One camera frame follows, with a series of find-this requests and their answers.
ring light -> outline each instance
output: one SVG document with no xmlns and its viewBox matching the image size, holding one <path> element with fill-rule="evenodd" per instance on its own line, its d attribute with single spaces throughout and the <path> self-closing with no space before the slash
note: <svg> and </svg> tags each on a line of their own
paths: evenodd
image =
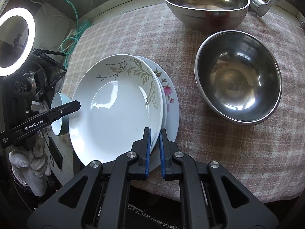
<svg viewBox="0 0 305 229">
<path fill-rule="evenodd" d="M 0 67 L 0 76 L 7 76 L 18 70 L 24 61 L 27 59 L 29 54 L 32 51 L 32 46 L 34 43 L 34 38 L 35 38 L 35 22 L 32 14 L 25 8 L 22 7 L 16 7 L 13 8 L 9 11 L 7 11 L 3 16 L 0 17 L 0 27 L 1 25 L 9 18 L 13 16 L 21 16 L 23 19 L 25 19 L 27 23 L 27 27 L 29 30 L 29 35 L 28 35 L 28 40 L 26 43 L 26 46 L 23 50 L 23 53 L 21 54 L 20 58 L 11 66 L 2 68 Z"/>
</svg>

white plate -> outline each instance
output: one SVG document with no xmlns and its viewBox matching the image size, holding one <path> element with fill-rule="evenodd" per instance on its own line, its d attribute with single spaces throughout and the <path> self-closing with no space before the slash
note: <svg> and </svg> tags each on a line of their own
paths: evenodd
<svg viewBox="0 0 305 229">
<path fill-rule="evenodd" d="M 169 76 L 158 64 L 144 57 L 138 56 L 138 58 L 142 59 L 145 63 L 149 65 L 149 67 L 154 71 L 154 73 L 157 75 L 158 79 L 161 82 L 161 85 L 163 87 L 166 96 L 167 119 L 166 119 L 165 129 L 166 129 L 167 139 L 169 141 L 174 142 L 176 140 L 178 127 L 179 127 L 179 103 L 178 103 L 176 90 Z M 150 154 L 149 171 L 154 170 L 159 165 L 160 165 L 160 152 L 159 152 L 159 146 L 156 145 L 156 147 Z"/>
<path fill-rule="evenodd" d="M 164 90 L 163 90 L 163 86 L 160 82 L 160 80 L 158 79 L 158 83 L 159 83 L 159 86 L 161 88 L 161 92 L 162 92 L 162 98 L 163 98 L 163 119 L 162 119 L 162 125 L 161 125 L 161 128 L 165 128 L 165 125 L 166 125 L 166 119 L 167 119 L 167 107 L 166 107 L 166 97 L 165 97 L 165 93 L 164 93 Z"/>
<path fill-rule="evenodd" d="M 69 133 L 84 165 L 113 161 L 130 151 L 145 127 L 151 129 L 153 150 L 163 99 L 157 77 L 141 59 L 120 54 L 99 61 L 84 75 L 72 100 L 81 107 L 69 116 Z"/>
</svg>

pink plaid cloth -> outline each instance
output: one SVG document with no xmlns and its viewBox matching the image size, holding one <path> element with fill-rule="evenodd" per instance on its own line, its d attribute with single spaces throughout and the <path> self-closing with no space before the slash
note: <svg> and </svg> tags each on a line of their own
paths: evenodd
<svg viewBox="0 0 305 229">
<path fill-rule="evenodd" d="M 280 104 L 261 124 L 231 124 L 203 101 L 194 78 L 194 61 L 208 35 L 184 26 L 165 4 L 131 11 L 87 29 L 71 57 L 62 92 L 71 98 L 86 71 L 107 56 L 147 57 L 175 85 L 180 105 L 176 142 L 181 151 L 201 162 L 219 161 L 263 202 L 292 199 L 305 188 L 305 31 L 270 12 L 261 18 L 247 13 L 237 30 L 265 44 L 282 73 Z M 132 184 L 180 199 L 178 181 L 162 180 L 159 167 L 147 181 Z"/>
</svg>

pink flower pattern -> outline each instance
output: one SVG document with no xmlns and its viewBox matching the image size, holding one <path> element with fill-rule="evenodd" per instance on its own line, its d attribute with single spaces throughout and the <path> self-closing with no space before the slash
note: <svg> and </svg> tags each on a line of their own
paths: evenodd
<svg viewBox="0 0 305 229">
<path fill-rule="evenodd" d="M 173 90 L 171 89 L 171 87 L 169 87 L 168 85 L 164 86 L 164 87 L 163 87 L 163 90 L 164 90 L 164 94 L 165 94 L 166 96 L 170 95 L 170 94 L 173 92 Z"/>
<path fill-rule="evenodd" d="M 166 108 L 167 108 L 167 112 L 170 112 L 170 104 L 173 104 L 174 99 L 172 97 L 170 97 L 171 93 L 173 93 L 173 90 L 171 88 L 171 86 L 169 86 L 169 84 L 167 83 L 166 78 L 161 78 L 162 72 L 159 72 L 158 69 L 156 69 L 154 71 L 154 73 L 157 75 L 157 77 L 159 78 L 163 90 L 164 90 L 164 94 L 166 97 Z"/>
</svg>

stainless steel bowl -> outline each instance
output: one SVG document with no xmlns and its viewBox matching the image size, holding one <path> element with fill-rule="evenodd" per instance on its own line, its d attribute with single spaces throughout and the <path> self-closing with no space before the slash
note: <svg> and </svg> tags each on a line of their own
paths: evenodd
<svg viewBox="0 0 305 229">
<path fill-rule="evenodd" d="M 250 0 L 165 0 L 187 26 L 204 32 L 234 29 L 245 18 Z"/>
<path fill-rule="evenodd" d="M 208 37 L 195 60 L 205 102 L 226 120 L 254 125 L 277 108 L 282 77 L 272 53 L 248 33 L 228 30 Z"/>
</svg>

